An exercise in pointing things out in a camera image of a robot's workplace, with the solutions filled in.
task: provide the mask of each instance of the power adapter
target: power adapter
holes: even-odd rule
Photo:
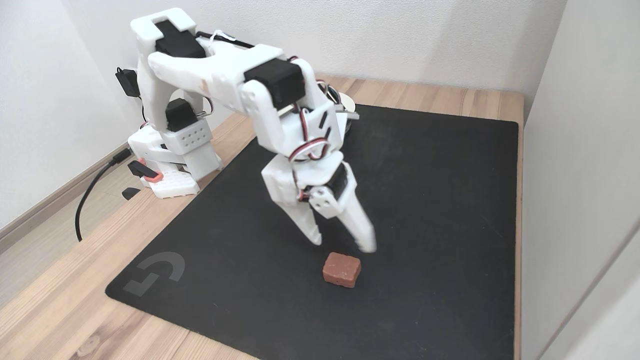
[[[117,68],[116,78],[122,86],[122,90],[127,96],[139,97],[140,89],[138,88],[138,75],[135,70]]]

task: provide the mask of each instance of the wooden floor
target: wooden floor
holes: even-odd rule
[[[122,163],[101,179],[84,204],[80,227],[89,235],[126,200],[122,190],[141,188],[140,180]],[[77,243],[74,217],[80,197],[0,254],[0,308]]]

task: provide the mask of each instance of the white panel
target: white panel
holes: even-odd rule
[[[639,13],[638,0],[567,3],[524,130],[523,360],[640,216]]]
[[[640,234],[636,233],[542,360],[640,359],[638,259]]]

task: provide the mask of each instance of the baseboard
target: baseboard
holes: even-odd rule
[[[84,193],[91,180],[97,175],[98,171],[118,152],[128,147],[124,143],[117,149],[107,154],[100,161],[93,164],[90,168],[81,172],[78,176],[71,179],[62,187],[57,189],[51,195],[35,204],[31,209],[24,212],[7,226],[0,229],[0,254],[9,249],[18,240],[27,235],[31,230],[38,227],[48,218],[64,208],[69,202]]]

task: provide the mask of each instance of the small brick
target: small brick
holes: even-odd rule
[[[360,259],[332,252],[324,262],[322,275],[326,282],[353,288],[356,286],[360,269]]]

